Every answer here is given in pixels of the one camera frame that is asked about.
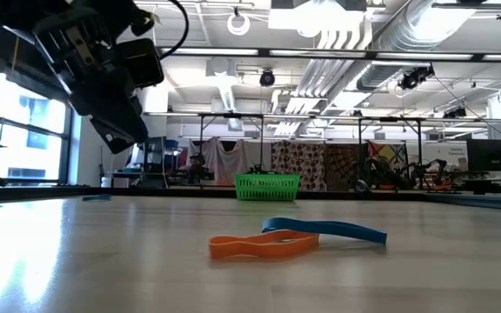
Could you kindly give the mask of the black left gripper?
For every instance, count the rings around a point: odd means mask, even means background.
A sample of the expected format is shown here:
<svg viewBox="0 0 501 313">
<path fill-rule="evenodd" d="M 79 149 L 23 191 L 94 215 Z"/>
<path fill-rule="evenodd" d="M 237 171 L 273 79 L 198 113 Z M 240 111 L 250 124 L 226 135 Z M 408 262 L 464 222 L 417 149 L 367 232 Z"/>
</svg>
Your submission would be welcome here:
<svg viewBox="0 0 501 313">
<path fill-rule="evenodd" d="M 126 44 L 117 38 L 140 25 L 138 10 L 40 10 L 31 33 L 37 49 L 112 154 L 149 136 L 126 64 Z"/>
</svg>

